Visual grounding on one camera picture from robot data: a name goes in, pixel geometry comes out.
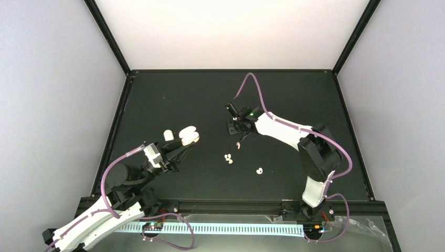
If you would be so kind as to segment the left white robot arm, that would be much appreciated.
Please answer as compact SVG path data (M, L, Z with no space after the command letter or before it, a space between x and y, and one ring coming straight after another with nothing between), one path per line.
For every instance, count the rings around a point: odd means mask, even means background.
M198 136L172 139L163 144L142 144L114 160L104 171L100 197L74 220L47 229L46 251L89 251L124 225L144 217L162 218L161 200L149 186L177 166L199 141Z

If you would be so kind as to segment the white square charging case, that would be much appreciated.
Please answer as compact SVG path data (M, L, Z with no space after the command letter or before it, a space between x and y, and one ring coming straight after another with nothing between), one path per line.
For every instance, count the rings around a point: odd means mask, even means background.
M187 146L199 141L199 133L195 126L188 126L182 129L178 134L183 146Z

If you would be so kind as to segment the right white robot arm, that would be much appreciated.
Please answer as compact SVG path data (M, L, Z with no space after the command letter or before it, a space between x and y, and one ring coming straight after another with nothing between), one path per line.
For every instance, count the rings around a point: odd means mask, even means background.
M245 139L256 133L279 140L294 148L307 175L299 213L312 220L320 213L336 168L342 161L338 148L327 140L330 131L325 126L311 127L280 118L260 107L237 109L233 102L226 105L232 118L227 121L230 135Z

